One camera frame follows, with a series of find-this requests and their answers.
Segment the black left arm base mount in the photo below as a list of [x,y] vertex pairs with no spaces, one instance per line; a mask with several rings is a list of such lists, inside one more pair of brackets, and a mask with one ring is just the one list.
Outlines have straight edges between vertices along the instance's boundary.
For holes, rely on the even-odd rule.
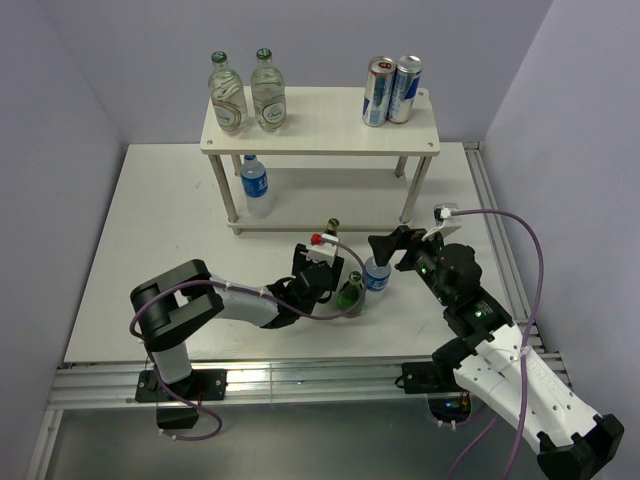
[[[196,369],[185,379],[168,385],[179,397],[202,407],[207,401],[222,401],[227,387],[227,371],[224,369]],[[154,370],[139,374],[134,401],[139,404],[160,404],[177,401],[161,386]],[[190,430],[200,416],[195,407],[180,402],[181,407],[157,407],[156,424],[169,431]]]

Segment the green glass Perrier bottle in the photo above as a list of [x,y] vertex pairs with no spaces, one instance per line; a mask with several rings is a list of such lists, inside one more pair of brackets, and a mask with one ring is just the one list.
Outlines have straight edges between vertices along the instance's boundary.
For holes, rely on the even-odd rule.
[[365,287],[359,271],[349,273],[346,282],[340,288],[337,306],[346,318],[359,316],[364,308]]
[[326,223],[322,235],[325,237],[330,237],[331,239],[338,239],[339,227],[340,221],[337,218],[330,218]]

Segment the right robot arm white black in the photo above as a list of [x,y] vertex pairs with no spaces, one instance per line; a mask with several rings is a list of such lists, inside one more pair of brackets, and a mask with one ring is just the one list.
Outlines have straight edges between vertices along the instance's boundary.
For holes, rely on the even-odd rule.
[[614,458],[622,423],[583,402],[536,351],[523,346],[517,323],[482,287],[471,247],[406,226],[368,242],[378,262],[402,252],[396,269],[418,274],[455,334],[430,361],[403,364],[406,393],[459,388],[477,396],[518,431],[549,479],[591,479]]

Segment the clear Chang soda water bottle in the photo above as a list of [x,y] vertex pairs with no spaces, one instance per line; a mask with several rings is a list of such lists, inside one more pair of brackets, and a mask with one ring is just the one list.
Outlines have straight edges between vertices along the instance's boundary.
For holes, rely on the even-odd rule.
[[275,133],[283,128],[287,118],[284,77],[273,64],[270,49],[258,49],[256,60],[251,75],[254,116],[264,131]]
[[213,52],[211,62],[213,71],[208,88],[216,120],[225,133],[238,135],[245,129],[248,118],[243,82],[230,67],[225,52]]

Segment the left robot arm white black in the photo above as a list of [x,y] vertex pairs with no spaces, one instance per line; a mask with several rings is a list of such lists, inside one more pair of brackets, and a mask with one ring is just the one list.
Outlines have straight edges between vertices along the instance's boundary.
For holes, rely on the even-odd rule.
[[187,351],[191,335],[214,318],[270,330],[309,318],[337,290],[343,266],[332,244],[298,244],[291,274],[254,288],[226,282],[204,261],[190,260],[132,290],[130,332],[155,363],[159,388],[172,399],[193,399],[204,385]]

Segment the Pocari Sweat plastic bottle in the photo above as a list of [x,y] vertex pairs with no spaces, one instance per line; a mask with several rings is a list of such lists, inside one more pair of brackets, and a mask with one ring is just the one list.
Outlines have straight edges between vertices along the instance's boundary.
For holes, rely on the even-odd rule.
[[245,155],[241,169],[241,182],[249,213],[264,218],[272,211],[266,167],[255,155]]
[[383,291],[388,285],[390,276],[391,265],[389,263],[378,265],[374,256],[365,261],[365,278],[368,291],[374,293]]

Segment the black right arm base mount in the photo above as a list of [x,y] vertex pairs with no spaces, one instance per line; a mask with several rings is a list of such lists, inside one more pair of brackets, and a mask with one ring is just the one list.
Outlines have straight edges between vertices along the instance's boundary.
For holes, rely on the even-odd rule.
[[402,363],[394,385],[407,395],[424,394],[436,420],[463,422],[471,415],[470,394],[455,383],[450,370],[435,361]]

